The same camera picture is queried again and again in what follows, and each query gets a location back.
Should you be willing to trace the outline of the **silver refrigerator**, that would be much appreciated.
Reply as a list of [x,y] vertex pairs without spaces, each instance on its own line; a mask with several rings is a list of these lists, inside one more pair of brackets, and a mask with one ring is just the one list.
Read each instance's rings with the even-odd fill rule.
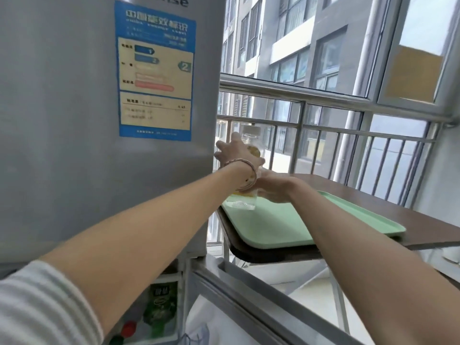
[[119,135],[116,0],[0,0],[0,269],[213,171],[226,0],[196,21],[191,140]]

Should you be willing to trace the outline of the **person's left hand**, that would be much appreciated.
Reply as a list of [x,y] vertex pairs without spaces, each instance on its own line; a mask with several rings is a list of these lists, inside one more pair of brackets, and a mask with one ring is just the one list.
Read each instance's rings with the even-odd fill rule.
[[228,143],[217,141],[215,147],[214,158],[220,162],[220,167],[224,170],[236,170],[241,175],[251,177],[261,167],[250,162],[249,149],[238,132],[232,133]]

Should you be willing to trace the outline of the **light green plastic tray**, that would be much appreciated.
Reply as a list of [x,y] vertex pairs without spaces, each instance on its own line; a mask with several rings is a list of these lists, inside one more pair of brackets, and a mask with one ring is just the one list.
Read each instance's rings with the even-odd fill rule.
[[[382,215],[325,191],[318,191],[344,211],[388,237],[403,237],[406,228]],[[237,210],[222,205],[239,237],[257,249],[312,246],[313,238],[290,203],[273,203],[258,197],[255,210]]]

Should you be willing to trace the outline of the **person's left forearm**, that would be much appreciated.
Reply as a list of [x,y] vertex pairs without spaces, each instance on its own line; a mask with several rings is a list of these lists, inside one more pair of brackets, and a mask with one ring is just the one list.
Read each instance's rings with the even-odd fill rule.
[[78,287],[106,336],[211,214],[250,178],[221,168],[90,227],[40,261]]

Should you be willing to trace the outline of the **blue energy label sticker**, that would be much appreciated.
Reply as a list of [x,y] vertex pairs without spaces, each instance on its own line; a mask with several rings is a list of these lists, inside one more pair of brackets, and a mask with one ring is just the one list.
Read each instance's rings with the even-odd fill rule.
[[119,135],[191,140],[196,21],[116,0]]

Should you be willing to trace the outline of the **grey striped sleeve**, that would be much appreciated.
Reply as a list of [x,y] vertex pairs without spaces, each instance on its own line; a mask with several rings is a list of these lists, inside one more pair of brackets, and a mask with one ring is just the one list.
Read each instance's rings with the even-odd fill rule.
[[32,261],[0,280],[0,345],[102,345],[89,302],[63,273]]

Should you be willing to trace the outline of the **metal balcony railing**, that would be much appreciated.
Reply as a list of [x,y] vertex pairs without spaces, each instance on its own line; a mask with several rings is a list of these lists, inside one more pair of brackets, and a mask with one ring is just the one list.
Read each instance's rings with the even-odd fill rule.
[[221,74],[215,140],[245,125],[262,128],[269,169],[315,174],[414,209],[437,139],[460,116]]

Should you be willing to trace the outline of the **clear jar with white lid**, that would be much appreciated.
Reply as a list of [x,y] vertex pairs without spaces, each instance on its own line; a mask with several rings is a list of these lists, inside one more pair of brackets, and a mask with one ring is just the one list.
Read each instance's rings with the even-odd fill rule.
[[[265,157],[265,146],[262,138],[262,128],[252,125],[242,125],[240,128],[241,139],[247,148],[258,148]],[[232,196],[244,196],[244,197],[257,197],[257,189],[252,188],[250,192],[241,193],[239,191],[232,194]]]

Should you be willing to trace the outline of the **grey building outside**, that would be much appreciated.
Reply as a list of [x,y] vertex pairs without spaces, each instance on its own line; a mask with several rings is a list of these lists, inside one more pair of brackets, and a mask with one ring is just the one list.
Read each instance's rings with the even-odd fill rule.
[[221,71],[353,95],[372,0],[226,0]]

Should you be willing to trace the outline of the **clear plastic wrapper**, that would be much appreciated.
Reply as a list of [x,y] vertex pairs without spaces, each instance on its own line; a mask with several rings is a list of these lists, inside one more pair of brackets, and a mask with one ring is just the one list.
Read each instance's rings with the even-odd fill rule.
[[252,211],[256,208],[257,197],[230,196],[224,202],[224,206],[238,210]]

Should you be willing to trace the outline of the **green drink bottle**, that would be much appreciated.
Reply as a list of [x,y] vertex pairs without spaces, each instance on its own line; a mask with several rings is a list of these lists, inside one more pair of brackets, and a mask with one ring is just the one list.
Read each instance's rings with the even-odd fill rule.
[[143,322],[150,327],[150,337],[158,339],[176,333],[178,282],[151,284],[143,313]]

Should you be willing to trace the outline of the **person's right hand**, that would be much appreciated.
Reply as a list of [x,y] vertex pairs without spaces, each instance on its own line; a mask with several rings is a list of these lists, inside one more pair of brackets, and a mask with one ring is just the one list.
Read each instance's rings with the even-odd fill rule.
[[307,184],[296,177],[266,169],[254,185],[259,196],[273,203],[293,203],[307,188]]

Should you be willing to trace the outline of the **open refrigerator door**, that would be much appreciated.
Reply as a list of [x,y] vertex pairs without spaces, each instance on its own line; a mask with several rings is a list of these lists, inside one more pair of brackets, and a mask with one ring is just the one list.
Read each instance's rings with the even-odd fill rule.
[[363,345],[223,258],[192,259],[190,278],[198,294],[261,345]]

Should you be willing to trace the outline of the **grey drain pipe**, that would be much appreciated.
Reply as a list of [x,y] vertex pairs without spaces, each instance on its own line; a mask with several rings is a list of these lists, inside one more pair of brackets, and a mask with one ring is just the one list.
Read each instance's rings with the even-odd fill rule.
[[[372,79],[372,71],[374,68],[374,57],[378,51],[380,43],[381,23],[385,20],[387,8],[387,0],[372,0],[368,22],[363,38],[360,59],[357,67],[357,74],[353,86],[352,94],[357,97],[368,96],[368,86]],[[340,146],[339,156],[337,161],[335,178],[343,185],[349,184],[353,168],[354,153],[359,137],[354,137],[351,141],[351,134],[344,134]]]

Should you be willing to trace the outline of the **person's right forearm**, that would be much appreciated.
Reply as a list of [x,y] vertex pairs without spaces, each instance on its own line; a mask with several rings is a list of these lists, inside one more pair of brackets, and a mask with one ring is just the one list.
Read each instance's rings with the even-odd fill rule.
[[460,290],[305,182],[285,189],[375,345],[460,345]]

